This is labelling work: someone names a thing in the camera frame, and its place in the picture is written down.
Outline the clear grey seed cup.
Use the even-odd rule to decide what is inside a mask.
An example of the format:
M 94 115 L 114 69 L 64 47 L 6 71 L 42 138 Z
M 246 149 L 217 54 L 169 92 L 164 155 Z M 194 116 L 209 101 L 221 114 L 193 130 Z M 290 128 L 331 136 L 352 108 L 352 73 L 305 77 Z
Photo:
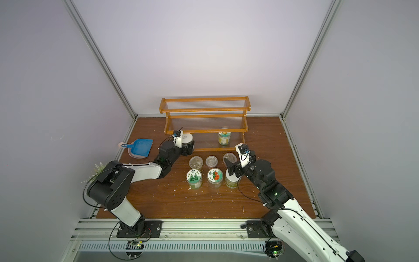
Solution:
M 229 161 L 230 163 L 235 163 L 237 162 L 237 157 L 234 153 L 228 152 L 223 156 L 223 163 L 227 166 L 227 162 Z

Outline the green yellow label jar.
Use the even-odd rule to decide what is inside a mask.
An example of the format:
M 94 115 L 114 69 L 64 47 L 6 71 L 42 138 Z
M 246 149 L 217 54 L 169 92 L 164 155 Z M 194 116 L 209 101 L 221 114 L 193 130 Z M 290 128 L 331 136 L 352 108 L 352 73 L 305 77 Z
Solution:
M 227 187 L 232 189 L 237 188 L 239 181 L 240 178 L 238 178 L 235 173 L 230 172 L 228 169 L 226 170 L 225 183 Z

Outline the yellow seed cup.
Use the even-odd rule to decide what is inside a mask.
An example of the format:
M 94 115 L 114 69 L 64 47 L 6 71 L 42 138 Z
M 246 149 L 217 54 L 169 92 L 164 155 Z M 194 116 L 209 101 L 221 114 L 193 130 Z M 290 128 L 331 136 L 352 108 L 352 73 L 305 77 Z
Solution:
M 191 169 L 201 170 L 204 165 L 204 161 L 199 156 L 194 156 L 189 160 L 189 166 Z

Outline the strawberry lid seed jar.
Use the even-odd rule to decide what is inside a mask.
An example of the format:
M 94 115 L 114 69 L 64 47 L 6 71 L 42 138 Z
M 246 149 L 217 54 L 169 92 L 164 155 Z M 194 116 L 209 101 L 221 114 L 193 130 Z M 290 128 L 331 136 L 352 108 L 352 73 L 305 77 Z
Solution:
M 219 188 L 222 185 L 224 174 L 218 168 L 212 168 L 207 173 L 207 179 L 211 187 Z

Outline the red seed cup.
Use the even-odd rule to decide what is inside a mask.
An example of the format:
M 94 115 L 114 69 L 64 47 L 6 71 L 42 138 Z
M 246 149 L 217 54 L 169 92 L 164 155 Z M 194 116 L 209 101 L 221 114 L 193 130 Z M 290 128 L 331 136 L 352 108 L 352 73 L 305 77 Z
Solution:
M 208 168 L 216 168 L 218 165 L 218 159 L 215 156 L 208 156 L 205 160 L 205 164 Z

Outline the green mimosa seed jar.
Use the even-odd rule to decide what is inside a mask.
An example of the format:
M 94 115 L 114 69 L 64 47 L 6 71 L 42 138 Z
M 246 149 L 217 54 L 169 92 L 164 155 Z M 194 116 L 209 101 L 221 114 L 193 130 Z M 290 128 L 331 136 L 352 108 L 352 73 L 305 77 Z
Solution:
M 202 173 L 198 169 L 191 169 L 187 172 L 186 179 L 191 189 L 198 189 L 202 185 Z

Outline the teal-lid jar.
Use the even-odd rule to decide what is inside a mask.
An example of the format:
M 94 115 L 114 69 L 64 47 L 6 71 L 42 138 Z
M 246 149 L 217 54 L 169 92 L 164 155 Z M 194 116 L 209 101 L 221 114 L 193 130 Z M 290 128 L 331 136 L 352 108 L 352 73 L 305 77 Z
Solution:
M 221 146 L 227 146 L 230 144 L 231 132 L 219 132 L 218 143 Z

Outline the white-lid jar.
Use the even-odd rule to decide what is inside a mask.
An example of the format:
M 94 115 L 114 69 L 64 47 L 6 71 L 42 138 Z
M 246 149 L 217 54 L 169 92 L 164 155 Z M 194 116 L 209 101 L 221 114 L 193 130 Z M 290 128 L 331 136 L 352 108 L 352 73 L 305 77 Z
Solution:
M 193 141 L 193 135 L 190 133 L 183 133 L 181 136 L 182 144 L 188 144 Z

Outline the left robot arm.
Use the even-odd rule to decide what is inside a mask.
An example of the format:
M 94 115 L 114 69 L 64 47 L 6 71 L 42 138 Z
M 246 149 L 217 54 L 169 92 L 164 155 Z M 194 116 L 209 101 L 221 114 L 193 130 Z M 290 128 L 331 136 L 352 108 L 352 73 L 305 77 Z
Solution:
M 145 216 L 127 199 L 131 184 L 166 177 L 179 157 L 193 153 L 194 144 L 194 140 L 181 145 L 165 141 L 154 161 L 131 165 L 113 160 L 93 179 L 87 188 L 87 196 L 119 219 L 122 232 L 117 234 L 118 238 L 144 238 L 149 232 Z

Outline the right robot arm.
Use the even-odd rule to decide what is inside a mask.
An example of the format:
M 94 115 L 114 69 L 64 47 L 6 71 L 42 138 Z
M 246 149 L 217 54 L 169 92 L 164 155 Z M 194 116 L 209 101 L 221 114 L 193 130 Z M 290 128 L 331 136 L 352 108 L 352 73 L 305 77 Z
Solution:
M 264 217 L 272 234 L 287 243 L 307 262 L 363 262 L 358 251 L 349 251 L 333 240 L 277 181 L 267 160 L 254 163 L 226 161 L 229 173 L 245 176 L 259 190 L 258 197 L 270 210 Z

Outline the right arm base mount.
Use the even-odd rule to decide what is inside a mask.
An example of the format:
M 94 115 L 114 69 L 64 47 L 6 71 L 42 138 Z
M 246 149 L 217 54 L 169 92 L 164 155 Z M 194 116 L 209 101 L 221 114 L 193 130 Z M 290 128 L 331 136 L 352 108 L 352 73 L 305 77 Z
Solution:
M 274 238 L 275 234 L 272 231 L 272 227 L 279 218 L 280 215 L 277 214 L 277 211 L 271 210 L 259 220 L 247 220 L 240 225 L 240 228 L 247 231 L 249 238 Z

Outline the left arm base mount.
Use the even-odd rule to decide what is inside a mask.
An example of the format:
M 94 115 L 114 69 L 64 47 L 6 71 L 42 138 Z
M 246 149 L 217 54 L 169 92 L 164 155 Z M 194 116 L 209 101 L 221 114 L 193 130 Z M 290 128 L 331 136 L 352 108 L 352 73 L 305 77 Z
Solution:
M 159 238 L 162 228 L 163 221 L 146 220 L 145 216 L 141 215 L 133 226 L 119 222 L 116 236 L 117 238 Z

